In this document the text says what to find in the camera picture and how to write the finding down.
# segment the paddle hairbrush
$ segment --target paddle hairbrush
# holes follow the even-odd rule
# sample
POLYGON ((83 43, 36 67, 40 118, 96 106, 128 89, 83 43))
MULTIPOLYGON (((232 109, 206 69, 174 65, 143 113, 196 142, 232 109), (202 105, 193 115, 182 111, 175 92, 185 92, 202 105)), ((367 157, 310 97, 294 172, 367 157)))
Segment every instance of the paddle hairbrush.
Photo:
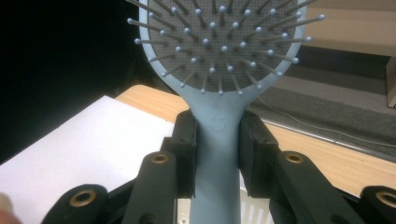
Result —
POLYGON ((127 0, 144 51, 199 122, 191 223, 240 223, 238 125, 292 63, 315 0, 127 0))

